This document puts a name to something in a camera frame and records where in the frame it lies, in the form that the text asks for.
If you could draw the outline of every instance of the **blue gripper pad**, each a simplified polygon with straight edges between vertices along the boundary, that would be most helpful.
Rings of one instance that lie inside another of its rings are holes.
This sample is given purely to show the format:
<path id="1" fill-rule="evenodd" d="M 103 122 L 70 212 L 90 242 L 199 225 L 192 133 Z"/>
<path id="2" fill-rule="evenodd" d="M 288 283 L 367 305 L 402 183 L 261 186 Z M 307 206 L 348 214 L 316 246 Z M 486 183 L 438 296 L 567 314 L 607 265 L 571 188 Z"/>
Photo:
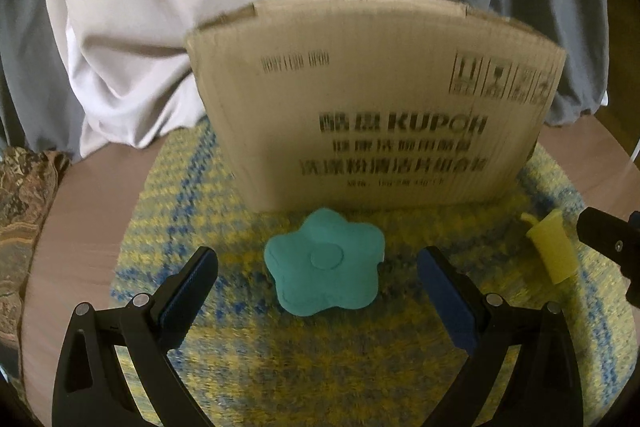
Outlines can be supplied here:
<path id="1" fill-rule="evenodd" d="M 417 264 L 418 278 L 449 333 L 449 338 L 454 346 L 464 349 L 471 356 L 479 342 L 476 318 L 452 281 L 465 276 L 457 273 L 436 249 L 433 249 L 433 253 L 427 248 L 420 250 Z"/>
<path id="2" fill-rule="evenodd" d="M 182 270 L 158 288 L 155 296 L 163 306 L 158 316 L 158 344 L 163 350 L 180 347 L 217 277 L 216 252 L 199 247 Z"/>
<path id="3" fill-rule="evenodd" d="M 628 223 L 636 230 L 640 230 L 640 212 L 634 210 L 629 216 Z"/>

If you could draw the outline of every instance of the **yellow cup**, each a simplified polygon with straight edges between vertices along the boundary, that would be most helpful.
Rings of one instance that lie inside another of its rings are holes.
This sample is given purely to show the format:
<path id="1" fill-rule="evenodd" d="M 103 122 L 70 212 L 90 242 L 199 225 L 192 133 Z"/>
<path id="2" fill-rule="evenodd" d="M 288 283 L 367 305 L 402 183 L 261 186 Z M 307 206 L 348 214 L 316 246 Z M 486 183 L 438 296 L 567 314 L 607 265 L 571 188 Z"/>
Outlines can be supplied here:
<path id="1" fill-rule="evenodd" d="M 562 212 L 555 208 L 542 221 L 526 212 L 520 219 L 532 225 L 527 237 L 538 250 L 553 284 L 578 271 L 578 257 L 562 225 Z"/>

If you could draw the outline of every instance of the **teal foam flower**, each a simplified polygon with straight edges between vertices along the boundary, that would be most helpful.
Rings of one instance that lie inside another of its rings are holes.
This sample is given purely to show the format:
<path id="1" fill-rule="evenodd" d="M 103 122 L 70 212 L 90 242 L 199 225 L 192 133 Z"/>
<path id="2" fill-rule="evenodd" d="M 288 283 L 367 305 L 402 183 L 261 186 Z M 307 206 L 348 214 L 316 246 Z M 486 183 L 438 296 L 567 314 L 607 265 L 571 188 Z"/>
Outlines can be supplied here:
<path id="1" fill-rule="evenodd" d="M 299 230 L 271 237 L 264 249 L 280 305 L 300 317 L 371 304 L 384 257 L 379 228 L 350 223 L 328 208 L 310 214 Z"/>

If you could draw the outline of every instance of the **screw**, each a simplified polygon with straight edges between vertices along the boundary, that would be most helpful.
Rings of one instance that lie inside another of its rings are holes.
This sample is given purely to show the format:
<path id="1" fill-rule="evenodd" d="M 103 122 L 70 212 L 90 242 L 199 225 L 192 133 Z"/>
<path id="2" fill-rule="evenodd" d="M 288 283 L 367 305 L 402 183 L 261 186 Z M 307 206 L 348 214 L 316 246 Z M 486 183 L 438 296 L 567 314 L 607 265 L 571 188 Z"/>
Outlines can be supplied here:
<path id="1" fill-rule="evenodd" d="M 149 295 L 146 293 L 139 293 L 135 297 L 133 297 L 133 305 L 136 308 L 142 308 L 146 303 L 149 302 Z"/>
<path id="2" fill-rule="evenodd" d="M 550 312 L 552 312 L 554 315 L 558 315 L 561 311 L 562 308 L 560 307 L 560 304 L 558 304 L 557 302 L 549 302 L 546 305 L 546 309 L 549 310 Z"/>
<path id="3" fill-rule="evenodd" d="M 80 317 L 82 317 L 82 315 L 87 311 L 89 311 L 89 304 L 86 302 L 80 303 L 76 306 L 76 315 L 79 315 Z"/>
<path id="4" fill-rule="evenodd" d="M 497 308 L 498 306 L 502 306 L 504 300 L 497 293 L 489 293 L 486 296 L 486 301 L 493 307 Z"/>

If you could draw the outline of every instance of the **cardboard box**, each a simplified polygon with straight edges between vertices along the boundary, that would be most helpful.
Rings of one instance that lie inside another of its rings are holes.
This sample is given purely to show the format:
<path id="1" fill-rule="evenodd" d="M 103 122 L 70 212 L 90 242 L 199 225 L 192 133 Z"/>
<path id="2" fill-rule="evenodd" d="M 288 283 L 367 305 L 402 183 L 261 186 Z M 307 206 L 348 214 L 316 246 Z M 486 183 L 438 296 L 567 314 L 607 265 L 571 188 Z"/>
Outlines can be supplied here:
<path id="1" fill-rule="evenodd" d="M 564 51 L 447 0 L 263 0 L 187 49 L 249 209 L 497 198 L 536 142 Z"/>

